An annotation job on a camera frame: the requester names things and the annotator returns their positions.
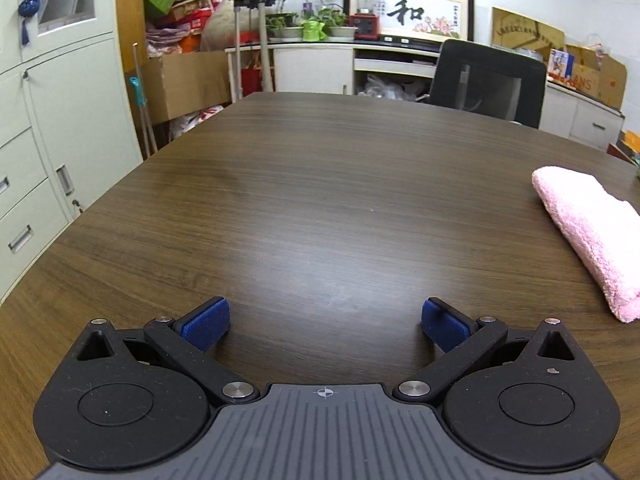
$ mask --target green bag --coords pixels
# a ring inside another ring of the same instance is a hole
[[[302,41],[323,41],[326,34],[322,31],[324,23],[309,21],[302,25]]]

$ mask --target white cabinet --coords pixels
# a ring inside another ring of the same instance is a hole
[[[568,139],[574,125],[577,107],[576,97],[553,86],[547,86],[542,117],[540,117],[540,130]]]
[[[353,47],[302,46],[273,51],[277,92],[353,94]]]
[[[40,0],[38,14],[27,20],[30,42],[22,60],[113,32],[114,13],[114,0]]]
[[[18,0],[0,0],[0,73],[20,64],[19,23]]]
[[[113,39],[101,41],[28,71],[54,183],[76,214],[142,162],[116,49]]]
[[[586,96],[557,85],[547,85],[540,130],[606,150],[615,144],[625,118]]]
[[[2,300],[81,208],[142,162],[114,0],[40,0],[24,46],[19,3],[0,0]]]

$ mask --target folded towel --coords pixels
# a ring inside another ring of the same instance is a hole
[[[533,172],[533,187],[562,234],[602,288],[613,314],[640,318],[640,216],[593,175],[555,168]]]

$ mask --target dark wood grain tabletop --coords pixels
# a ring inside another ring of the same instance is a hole
[[[434,358],[428,296],[518,328],[559,317],[622,411],[607,464],[640,479],[640,322],[613,317],[545,212],[530,180],[548,165],[640,207],[631,165],[505,121],[320,94],[229,107],[93,204],[0,308],[0,479],[46,465],[33,406],[90,319],[140,327],[215,295],[232,309],[216,357],[260,386],[397,384]]]

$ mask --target poster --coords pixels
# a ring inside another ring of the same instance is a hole
[[[448,38],[469,40],[473,0],[378,0],[380,35],[443,42]],[[356,13],[350,0],[350,14]]]

